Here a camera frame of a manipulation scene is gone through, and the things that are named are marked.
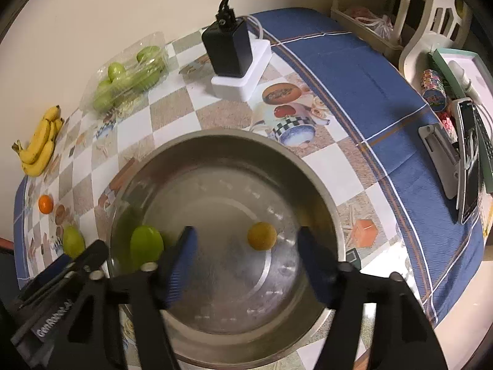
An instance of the stainless steel basin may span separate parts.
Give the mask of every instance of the stainless steel basin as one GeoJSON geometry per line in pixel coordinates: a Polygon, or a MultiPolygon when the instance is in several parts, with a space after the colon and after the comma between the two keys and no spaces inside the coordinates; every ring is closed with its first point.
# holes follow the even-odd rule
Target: stainless steel basin
{"type": "Polygon", "coordinates": [[[174,139],[141,164],[114,206],[112,275],[133,270],[129,242],[137,225],[156,227],[169,244],[184,226],[197,229],[183,297],[163,312],[181,360],[205,368],[262,366],[302,345],[327,318],[295,241],[307,225],[343,261],[337,210],[315,173],[277,142],[230,129],[174,139]],[[278,232],[270,251],[247,243],[258,221],[278,232]]]}

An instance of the checkered tablecloth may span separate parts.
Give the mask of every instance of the checkered tablecloth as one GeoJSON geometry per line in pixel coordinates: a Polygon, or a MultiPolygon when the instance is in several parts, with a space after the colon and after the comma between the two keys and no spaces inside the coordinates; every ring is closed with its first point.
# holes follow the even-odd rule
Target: checkered tablecloth
{"type": "MultiPolygon", "coordinates": [[[[263,92],[272,85],[290,84],[301,91],[296,110],[318,110],[317,114],[328,120],[327,125],[313,124],[315,136],[311,140],[288,148],[318,174],[331,193],[347,251],[358,256],[363,272],[381,276],[400,272],[419,298],[404,240],[373,171],[330,110],[323,103],[320,105],[320,99],[291,66],[274,54],[248,102],[225,101],[209,90],[213,69],[201,43],[201,31],[168,44],[166,49],[171,72],[165,81],[127,111],[98,119],[76,110],[56,139],[45,173],[28,179],[24,238],[31,276],[63,252],[65,224],[76,225],[86,245],[97,238],[107,238],[109,209],[134,161],[189,132],[218,127],[248,130],[258,119],[253,119],[255,113],[265,104],[263,92]],[[50,215],[39,213],[37,201],[41,194],[49,194],[54,200],[50,215]],[[370,239],[358,238],[357,233],[368,227],[374,229],[374,235],[370,239]]],[[[268,136],[264,130],[256,132],[268,136]]],[[[359,354],[370,345],[373,317],[374,308],[368,307],[359,354]]],[[[307,346],[267,367],[311,369],[330,321],[307,346]]],[[[132,354],[135,346],[128,325],[126,335],[129,364],[138,365],[136,354],[132,354]]]]}

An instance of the white electric device in box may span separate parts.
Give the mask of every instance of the white electric device in box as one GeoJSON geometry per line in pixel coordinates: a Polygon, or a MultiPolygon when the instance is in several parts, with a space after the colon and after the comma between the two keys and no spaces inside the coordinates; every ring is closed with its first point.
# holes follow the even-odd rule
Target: white electric device in box
{"type": "Polygon", "coordinates": [[[271,60],[272,51],[269,40],[250,40],[253,60],[243,78],[214,76],[211,80],[214,94],[230,101],[248,101],[258,85],[258,81],[271,60]]]}

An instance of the chair backrest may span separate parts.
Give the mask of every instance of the chair backrest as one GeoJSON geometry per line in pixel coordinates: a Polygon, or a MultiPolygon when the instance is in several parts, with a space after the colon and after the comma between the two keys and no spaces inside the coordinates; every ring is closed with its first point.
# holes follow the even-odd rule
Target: chair backrest
{"type": "Polygon", "coordinates": [[[462,4],[460,15],[455,0],[426,0],[416,33],[399,58],[399,71],[421,92],[421,75],[429,68],[428,53],[439,47],[460,49],[472,19],[471,10],[462,4]]]}

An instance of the clear plastic bag of green fruit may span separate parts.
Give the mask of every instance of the clear plastic bag of green fruit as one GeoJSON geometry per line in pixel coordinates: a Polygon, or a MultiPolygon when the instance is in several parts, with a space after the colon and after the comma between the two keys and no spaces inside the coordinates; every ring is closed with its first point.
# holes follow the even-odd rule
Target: clear plastic bag of green fruit
{"type": "Polygon", "coordinates": [[[168,76],[164,35],[152,33],[114,56],[90,78],[80,108],[105,114],[139,100],[168,76]]]}

